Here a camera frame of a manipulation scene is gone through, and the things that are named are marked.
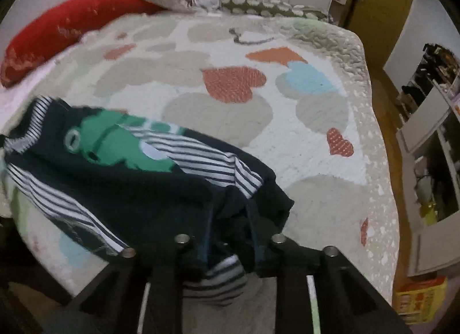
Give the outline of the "heart patterned quilt bedspread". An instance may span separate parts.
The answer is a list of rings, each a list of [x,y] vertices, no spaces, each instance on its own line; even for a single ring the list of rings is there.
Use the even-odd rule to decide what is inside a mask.
[[[2,89],[1,130],[39,95],[241,148],[294,199],[288,236],[337,246],[391,298],[398,211],[356,34],[303,18],[126,15]]]

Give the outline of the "yellow toy box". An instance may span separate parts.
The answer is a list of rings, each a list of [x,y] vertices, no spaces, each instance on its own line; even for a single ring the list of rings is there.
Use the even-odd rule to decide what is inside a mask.
[[[408,325],[431,322],[444,302],[448,279],[408,283],[396,293],[396,312]]]

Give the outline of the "brown wooden door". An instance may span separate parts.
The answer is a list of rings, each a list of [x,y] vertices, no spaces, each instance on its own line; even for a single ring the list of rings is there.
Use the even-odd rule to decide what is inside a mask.
[[[361,39],[367,63],[383,68],[401,35],[413,0],[355,0],[345,28]]]

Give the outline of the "white shelf unit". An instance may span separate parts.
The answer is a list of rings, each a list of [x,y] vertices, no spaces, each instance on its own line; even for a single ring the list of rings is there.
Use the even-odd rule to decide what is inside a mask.
[[[459,263],[459,58],[437,43],[396,99],[410,276]]]

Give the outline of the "long red happy pillow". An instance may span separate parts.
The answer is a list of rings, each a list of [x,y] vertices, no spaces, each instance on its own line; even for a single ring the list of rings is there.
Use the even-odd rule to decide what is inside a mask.
[[[99,30],[123,15],[153,15],[162,7],[145,0],[67,0],[35,18],[18,32],[5,49],[1,84],[11,88],[42,63],[83,35]]]

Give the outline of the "navy striped child pants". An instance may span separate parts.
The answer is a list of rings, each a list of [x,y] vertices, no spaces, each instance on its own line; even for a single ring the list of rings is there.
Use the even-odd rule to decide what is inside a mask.
[[[180,234],[193,248],[184,295],[227,306],[265,260],[293,200],[274,171],[226,142],[118,110],[35,98],[1,137],[7,177],[97,256],[152,266]]]

